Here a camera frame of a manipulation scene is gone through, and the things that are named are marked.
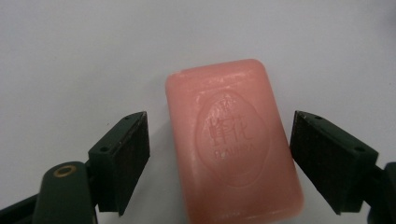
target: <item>white surface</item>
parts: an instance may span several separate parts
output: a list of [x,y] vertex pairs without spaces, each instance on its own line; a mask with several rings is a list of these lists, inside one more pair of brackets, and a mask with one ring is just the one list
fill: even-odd
[[[316,113],[396,161],[396,2],[2,1],[0,208],[87,152],[120,118],[148,111],[151,158],[125,215],[106,223],[186,223],[164,94],[166,76],[262,61],[287,136]],[[280,223],[365,223],[332,212],[299,172],[305,208]]]

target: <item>soap bar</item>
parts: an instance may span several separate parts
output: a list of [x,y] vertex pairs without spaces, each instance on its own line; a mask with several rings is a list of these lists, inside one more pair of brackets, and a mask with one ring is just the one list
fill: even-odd
[[268,223],[301,211],[300,183],[260,62],[174,73],[166,96],[190,223]]

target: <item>pink soap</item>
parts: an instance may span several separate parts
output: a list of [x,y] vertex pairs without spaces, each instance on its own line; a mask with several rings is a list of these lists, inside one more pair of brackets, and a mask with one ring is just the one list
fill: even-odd
[[267,223],[297,215],[303,194],[263,65],[183,70],[166,81],[190,223]]

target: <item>embossed logo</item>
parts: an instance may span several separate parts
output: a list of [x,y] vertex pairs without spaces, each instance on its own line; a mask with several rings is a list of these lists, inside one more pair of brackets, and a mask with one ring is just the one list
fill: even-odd
[[255,108],[233,91],[214,94],[198,115],[198,155],[224,183],[243,187],[259,176],[269,134]]

